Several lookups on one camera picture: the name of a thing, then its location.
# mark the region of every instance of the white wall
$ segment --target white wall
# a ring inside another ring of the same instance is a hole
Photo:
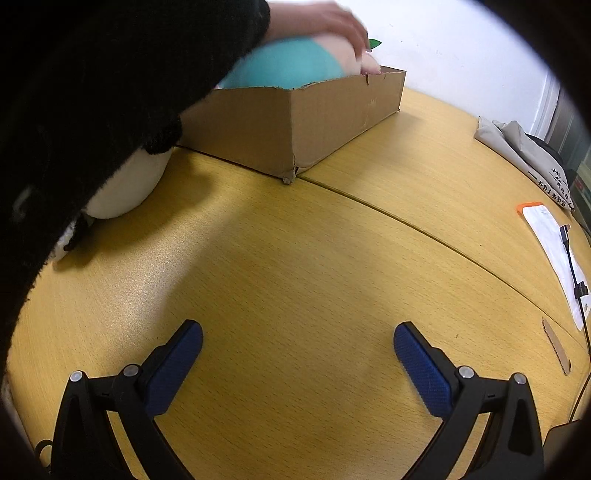
[[[366,25],[406,85],[474,116],[517,120],[544,138],[559,85],[517,34],[468,0],[339,0]]]

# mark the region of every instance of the black device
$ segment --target black device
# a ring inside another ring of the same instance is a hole
[[[127,365],[114,377],[88,378],[82,371],[72,373],[57,416],[50,478],[135,479],[107,416],[107,411],[114,411],[151,480],[194,480],[154,417],[167,411],[202,345],[201,326],[185,320],[141,365]]]
[[[394,349],[429,412],[443,422],[402,480],[445,480],[472,432],[490,413],[465,480],[534,480],[544,471],[534,398],[524,374],[509,380],[480,377],[456,367],[412,322],[394,332]]]
[[[194,480],[154,422],[165,413],[203,344],[201,326],[185,320],[142,365],[113,377],[71,374],[61,401],[49,467],[56,480],[134,480],[111,428],[117,412],[151,480]],[[481,378],[456,368],[410,322],[394,335],[395,350],[430,412],[443,423],[403,480],[446,479],[477,416],[490,412],[485,433],[464,479],[528,480],[543,470],[540,426],[525,375]],[[42,442],[41,447],[51,442]]]

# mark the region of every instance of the cloth bag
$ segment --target cloth bag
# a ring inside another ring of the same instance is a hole
[[[562,208],[574,210],[563,168],[515,120],[503,124],[480,116],[474,138],[510,161]]]

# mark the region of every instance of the plush toy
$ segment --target plush toy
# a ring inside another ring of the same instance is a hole
[[[360,73],[380,74],[379,64],[368,53],[356,59],[353,47],[344,37],[323,34],[280,40],[256,48],[236,64],[219,87],[294,89]],[[50,260],[58,261],[72,250],[94,219],[114,218],[142,203],[160,181],[181,133],[177,118],[136,150],[67,227]]]
[[[258,47],[238,61],[219,86],[294,89],[360,73],[380,74],[380,68],[368,53],[357,60],[344,37],[323,34]]]

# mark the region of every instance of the teal plush toy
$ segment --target teal plush toy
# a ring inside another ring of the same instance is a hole
[[[323,34],[258,47],[240,60],[219,86],[295,89],[360,73],[379,74],[379,65],[368,54],[357,60],[345,38]]]

